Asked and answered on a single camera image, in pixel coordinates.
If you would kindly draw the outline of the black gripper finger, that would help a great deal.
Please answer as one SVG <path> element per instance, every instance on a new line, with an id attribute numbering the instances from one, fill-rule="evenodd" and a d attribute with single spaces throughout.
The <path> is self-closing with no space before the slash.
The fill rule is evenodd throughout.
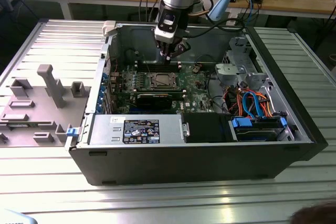
<path id="1" fill-rule="evenodd" d="M 172 58 L 176 58 L 177 56 L 189 51 L 191 49 L 191 45 L 187 42 L 186 39 L 183 39 L 180 43 L 174 45 Z"/>
<path id="2" fill-rule="evenodd" d="M 156 41 L 156 47 L 160 50 L 160 55 L 163 57 L 164 64 L 170 64 L 171 57 L 170 54 L 174 50 L 173 44 L 169 44 L 163 41 Z"/>

